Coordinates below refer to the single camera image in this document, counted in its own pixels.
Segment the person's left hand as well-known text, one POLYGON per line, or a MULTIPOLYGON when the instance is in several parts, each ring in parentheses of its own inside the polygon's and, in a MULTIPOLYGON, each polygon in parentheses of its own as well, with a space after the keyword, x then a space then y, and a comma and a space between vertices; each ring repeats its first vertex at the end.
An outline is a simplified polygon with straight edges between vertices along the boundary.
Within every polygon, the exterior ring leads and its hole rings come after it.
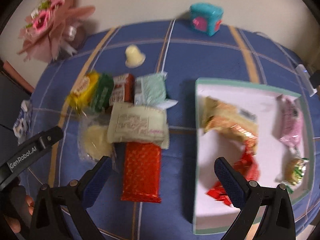
POLYGON ((33 198, 26 194, 16 194, 10 196, 10 204, 13 211, 10 213, 13 217, 5 216, 5 220, 9 224, 13 233, 20 233, 22 226, 30 227, 35 202, 33 198))

